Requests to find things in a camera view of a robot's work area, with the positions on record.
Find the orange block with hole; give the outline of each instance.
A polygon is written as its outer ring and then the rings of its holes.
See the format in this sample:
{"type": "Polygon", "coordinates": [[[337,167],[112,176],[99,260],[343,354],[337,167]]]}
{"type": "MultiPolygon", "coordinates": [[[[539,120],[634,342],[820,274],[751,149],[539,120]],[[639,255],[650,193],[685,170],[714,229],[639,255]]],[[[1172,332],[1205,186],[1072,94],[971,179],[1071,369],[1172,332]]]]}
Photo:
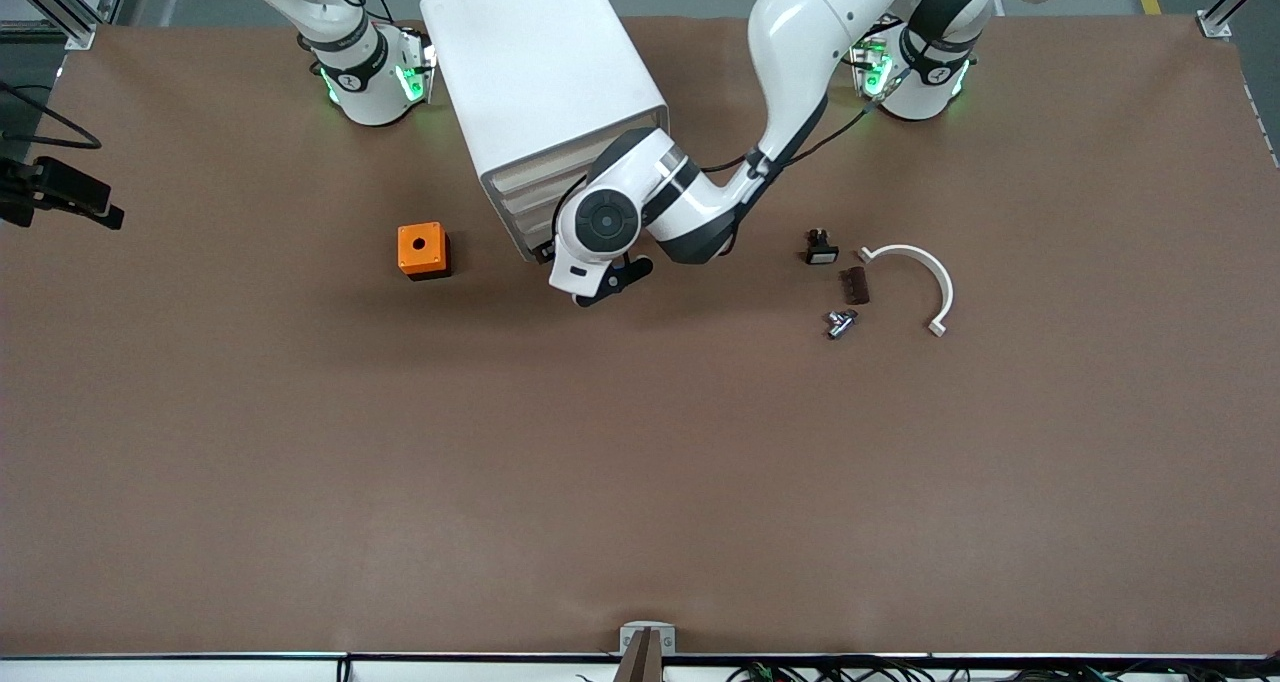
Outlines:
{"type": "Polygon", "coordinates": [[[410,280],[439,280],[453,273],[449,235],[438,221],[399,228],[396,248],[401,271],[410,280]]]}

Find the brown tabletop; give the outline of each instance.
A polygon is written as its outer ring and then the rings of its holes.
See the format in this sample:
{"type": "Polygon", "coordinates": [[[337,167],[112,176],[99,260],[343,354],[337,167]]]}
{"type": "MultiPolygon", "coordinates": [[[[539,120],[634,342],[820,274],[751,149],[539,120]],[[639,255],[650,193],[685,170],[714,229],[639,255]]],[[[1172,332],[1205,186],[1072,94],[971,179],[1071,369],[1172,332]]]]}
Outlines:
{"type": "MultiPolygon", "coordinates": [[[[704,166],[741,20],[628,20],[704,166]]],[[[389,129],[292,29],[101,29],[54,107],[105,232],[0,230],[0,651],[614,646],[1267,653],[1280,173],[1188,17],[993,20],[946,116],[870,116],[737,250],[575,308],[447,93],[389,129]],[[396,228],[458,273],[411,284],[396,228]],[[797,258],[827,226],[835,267],[797,258]],[[868,267],[838,343],[837,269],[868,267]]],[[[817,134],[858,107],[846,72],[817,134]]]]}

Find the green led light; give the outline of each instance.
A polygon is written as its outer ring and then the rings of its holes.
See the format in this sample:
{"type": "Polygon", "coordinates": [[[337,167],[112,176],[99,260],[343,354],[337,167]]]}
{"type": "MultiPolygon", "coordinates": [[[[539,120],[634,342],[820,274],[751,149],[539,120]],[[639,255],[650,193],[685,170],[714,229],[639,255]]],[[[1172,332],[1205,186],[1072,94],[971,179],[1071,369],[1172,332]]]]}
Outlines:
{"type": "Polygon", "coordinates": [[[329,79],[329,73],[324,70],[324,67],[320,68],[320,79],[324,81],[324,86],[326,86],[326,88],[329,88],[329,99],[334,104],[342,104],[342,102],[338,102],[338,93],[335,93],[335,91],[333,91],[333,81],[329,79]]]}
{"type": "Polygon", "coordinates": [[[867,82],[863,84],[863,91],[867,97],[876,97],[878,93],[884,91],[884,84],[888,83],[890,72],[893,70],[893,58],[890,54],[882,54],[879,61],[876,67],[867,73],[867,82]]]}
{"type": "Polygon", "coordinates": [[[417,102],[422,99],[422,82],[417,81],[419,73],[415,70],[404,70],[403,67],[396,68],[396,78],[401,81],[402,88],[404,88],[404,97],[411,102],[417,102]]]}
{"type": "Polygon", "coordinates": [[[954,86],[954,88],[951,88],[951,97],[955,97],[955,95],[960,93],[960,90],[964,90],[964,73],[965,72],[969,72],[969,61],[965,61],[964,67],[960,67],[960,73],[959,73],[959,75],[956,75],[956,86],[954,86]]]}

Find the white curved pipe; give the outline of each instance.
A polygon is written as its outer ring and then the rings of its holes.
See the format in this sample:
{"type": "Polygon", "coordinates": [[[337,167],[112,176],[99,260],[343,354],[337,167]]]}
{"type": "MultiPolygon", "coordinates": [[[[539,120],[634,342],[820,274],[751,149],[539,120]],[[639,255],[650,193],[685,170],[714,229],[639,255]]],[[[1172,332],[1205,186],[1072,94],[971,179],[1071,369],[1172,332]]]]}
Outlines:
{"type": "Polygon", "coordinates": [[[876,252],[863,248],[858,255],[863,258],[863,262],[868,264],[872,262],[873,258],[882,257],[882,255],[904,255],[904,257],[910,257],[919,264],[924,264],[924,266],[929,269],[929,273],[933,273],[933,276],[937,276],[938,287],[942,287],[942,308],[938,310],[937,316],[929,321],[929,331],[937,337],[946,334],[947,328],[942,324],[942,317],[946,317],[947,312],[951,312],[951,302],[955,299],[956,290],[955,285],[951,284],[950,273],[947,273],[947,269],[942,266],[942,262],[938,262],[937,257],[924,252],[924,250],[918,248],[918,246],[910,244],[882,246],[882,248],[878,248],[876,252]]]}

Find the bracket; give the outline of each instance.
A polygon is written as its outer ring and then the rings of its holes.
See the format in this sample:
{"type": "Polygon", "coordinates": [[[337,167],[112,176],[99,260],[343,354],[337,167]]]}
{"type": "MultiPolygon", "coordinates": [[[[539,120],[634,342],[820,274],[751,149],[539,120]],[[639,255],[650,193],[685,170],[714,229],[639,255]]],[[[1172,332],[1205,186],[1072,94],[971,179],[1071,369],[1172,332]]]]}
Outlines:
{"type": "Polygon", "coordinates": [[[622,647],[626,654],[618,663],[618,670],[613,674],[613,682],[662,682],[662,655],[666,645],[663,633],[671,642],[671,649],[676,649],[676,628],[662,622],[632,622],[622,627],[621,635],[625,640],[622,647]]]}
{"type": "Polygon", "coordinates": [[[676,626],[667,622],[652,621],[627,622],[623,624],[618,630],[618,654],[626,655],[631,645],[631,637],[645,630],[653,630],[658,635],[658,647],[662,650],[662,656],[676,654],[676,626]]]}
{"type": "Polygon", "coordinates": [[[1199,23],[1201,32],[1203,32],[1207,38],[1231,38],[1231,26],[1229,26],[1226,20],[1222,20],[1219,26],[1213,26],[1213,23],[1208,20],[1208,13],[1203,12],[1203,9],[1197,9],[1196,22],[1199,23]]]}
{"type": "Polygon", "coordinates": [[[93,38],[97,36],[97,26],[88,26],[88,35],[83,38],[67,38],[68,52],[83,52],[87,49],[93,47],[93,38]]]}

